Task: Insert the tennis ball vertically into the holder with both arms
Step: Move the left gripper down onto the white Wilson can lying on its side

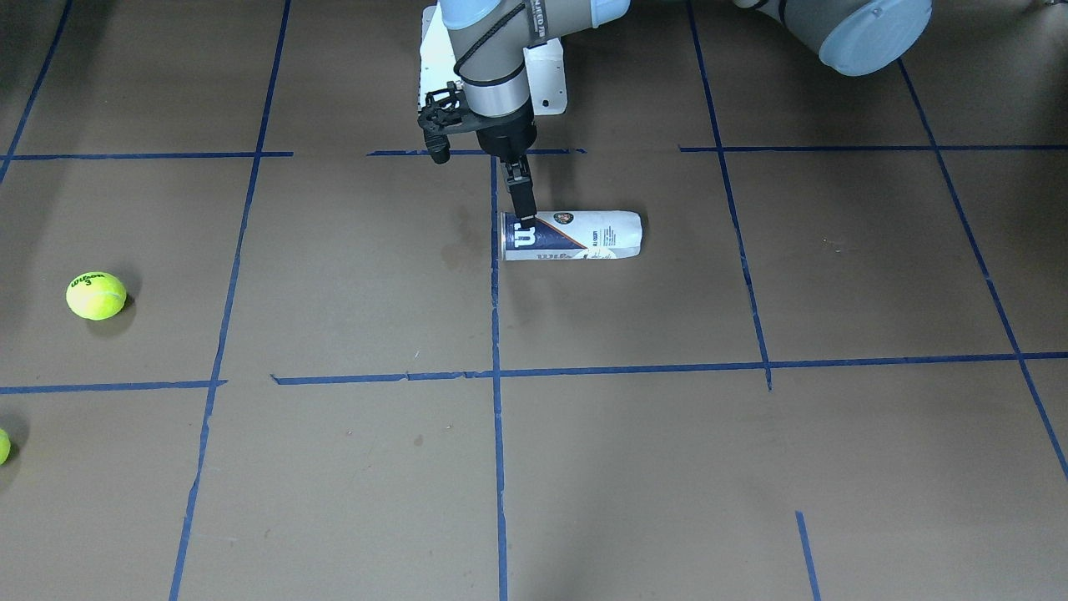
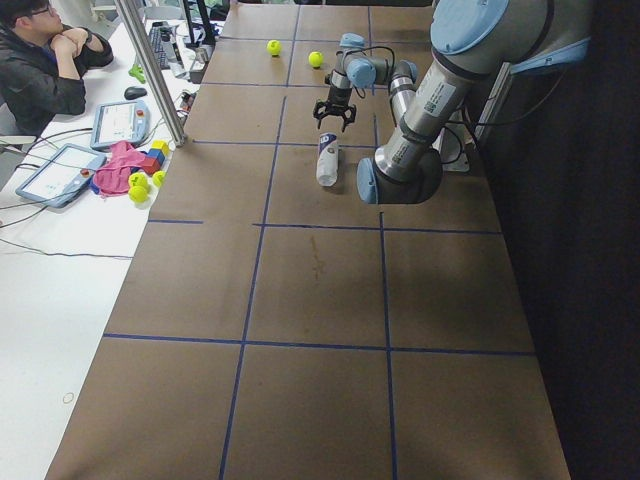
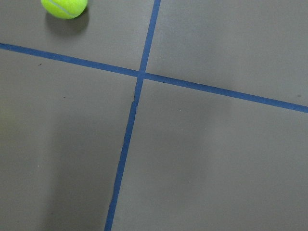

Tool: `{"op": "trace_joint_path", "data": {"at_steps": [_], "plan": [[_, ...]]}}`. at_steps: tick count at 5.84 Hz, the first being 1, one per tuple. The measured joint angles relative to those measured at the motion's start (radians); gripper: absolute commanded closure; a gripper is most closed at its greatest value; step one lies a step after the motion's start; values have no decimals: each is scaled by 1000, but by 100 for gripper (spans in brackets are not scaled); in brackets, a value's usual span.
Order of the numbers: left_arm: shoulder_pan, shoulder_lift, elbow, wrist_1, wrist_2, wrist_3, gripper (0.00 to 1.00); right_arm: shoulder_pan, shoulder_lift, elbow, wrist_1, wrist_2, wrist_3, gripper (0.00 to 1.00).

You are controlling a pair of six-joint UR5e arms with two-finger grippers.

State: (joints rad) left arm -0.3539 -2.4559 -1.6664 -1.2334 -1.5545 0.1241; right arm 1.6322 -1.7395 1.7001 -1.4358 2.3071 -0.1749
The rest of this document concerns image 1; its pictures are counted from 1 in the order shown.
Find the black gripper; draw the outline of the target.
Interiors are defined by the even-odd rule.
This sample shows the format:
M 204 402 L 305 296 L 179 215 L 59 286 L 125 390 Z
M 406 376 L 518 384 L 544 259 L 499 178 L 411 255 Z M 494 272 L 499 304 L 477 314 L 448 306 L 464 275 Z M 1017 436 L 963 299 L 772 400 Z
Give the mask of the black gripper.
M 537 141 L 537 122 L 534 115 L 508 115 L 491 118 L 481 127 L 476 137 L 481 149 L 502 160 L 505 184 L 511 193 L 512 213 L 521 227 L 537 224 L 537 201 L 527 151 Z

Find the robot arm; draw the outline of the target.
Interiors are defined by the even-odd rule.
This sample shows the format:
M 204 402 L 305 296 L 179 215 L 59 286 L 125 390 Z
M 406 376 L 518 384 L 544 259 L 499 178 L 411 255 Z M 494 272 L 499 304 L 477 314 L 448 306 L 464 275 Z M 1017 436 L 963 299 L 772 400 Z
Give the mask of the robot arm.
M 527 49 L 614 22 L 628 1 L 441 1 L 454 54 L 451 79 L 425 95 L 417 122 L 436 164 L 451 157 L 450 137 L 472 132 L 499 160 L 519 227 L 537 225 L 527 152 L 537 140 Z M 824 65 L 858 77 L 885 68 L 926 30 L 930 1 L 740 1 L 789 30 Z

